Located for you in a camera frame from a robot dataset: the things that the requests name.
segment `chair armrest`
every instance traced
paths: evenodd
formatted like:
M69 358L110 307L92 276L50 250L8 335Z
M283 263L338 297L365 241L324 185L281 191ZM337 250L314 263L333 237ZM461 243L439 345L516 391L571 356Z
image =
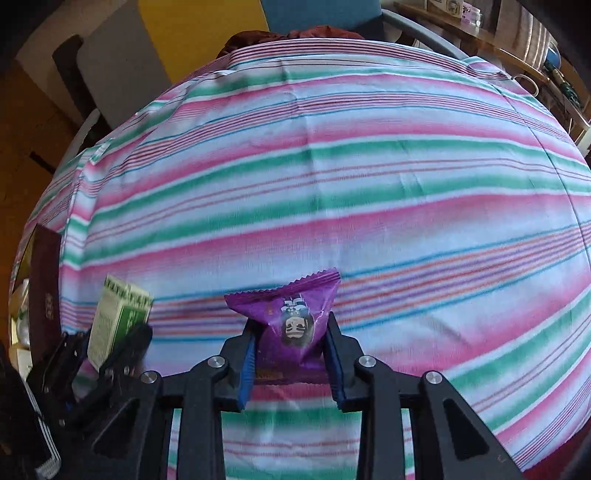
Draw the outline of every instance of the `chair armrest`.
M59 169L64 163L67 163L72 158L78 155L80 148L82 147L84 140L88 136L92 127L94 127L100 119L100 112L98 108L95 108L90 115L84 120L82 126L76 132L76 135L70 142L66 153L60 160L60 164L58 165L57 169Z
M398 15L390 10L382 8L382 19L393 27L412 36L412 38L416 38L419 42L424 43L427 47L437 53L456 60L465 60L468 58L468 55L462 52L462 50L457 48L453 43L448 42L428 28L409 20L402 15Z
M51 56L74 105L82 118L87 118L96 108L96 104L76 63L78 50L83 43L80 35L73 35L57 47Z

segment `striped fabric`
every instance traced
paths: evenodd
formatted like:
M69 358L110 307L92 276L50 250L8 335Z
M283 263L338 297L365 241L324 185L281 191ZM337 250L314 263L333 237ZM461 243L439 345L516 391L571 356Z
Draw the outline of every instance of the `striped fabric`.
M68 331L107 274L150 291L145 366L164 375L240 333L224 293L337 267L344 332L399 371L442 371L527 469L590 414L589 180L550 113L479 58L292 40L216 60L61 168L20 252L36 223L63 234ZM223 417L229 478L355 477L359 416L327 386L253 396Z

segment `red cloth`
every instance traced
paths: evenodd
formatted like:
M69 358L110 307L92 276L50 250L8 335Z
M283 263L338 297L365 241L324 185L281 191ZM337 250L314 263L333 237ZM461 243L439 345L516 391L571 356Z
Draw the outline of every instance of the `red cloth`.
M319 27L309 28L308 30L292 30L287 35L279 35L279 33L264 32L262 30L247 30L237 33L230 38L224 48L222 48L222 51L217 54L217 57L223 57L230 52L239 48L249 47L250 45L277 40L293 40L294 38L353 38L355 40L364 40L358 33L328 25L321 25Z
M562 471L566 468L581 444L591 432L591 421L580 429L568 442L546 457L537 465L523 472L527 480L558 480Z

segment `purple snack package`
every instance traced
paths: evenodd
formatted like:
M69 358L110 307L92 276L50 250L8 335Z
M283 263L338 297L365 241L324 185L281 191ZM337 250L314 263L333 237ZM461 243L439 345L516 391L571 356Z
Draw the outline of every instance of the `purple snack package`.
M256 353L255 383L328 383L321 339L339 283L339 271L330 268L274 290L225 296L232 310L267 326Z

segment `blue gripper pad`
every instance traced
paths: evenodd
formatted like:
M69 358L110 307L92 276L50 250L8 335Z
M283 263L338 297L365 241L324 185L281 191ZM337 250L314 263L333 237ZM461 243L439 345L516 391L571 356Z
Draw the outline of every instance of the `blue gripper pad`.
M345 400L343 369L340 366L339 356L336 352L335 342L329 331L324 337L324 365L329 376L330 390L332 392L333 400L339 408L343 407Z
M252 386L255 382L255 339L251 339L244 356L242 371L240 372L240 390L238 392L238 406L241 410L250 400Z

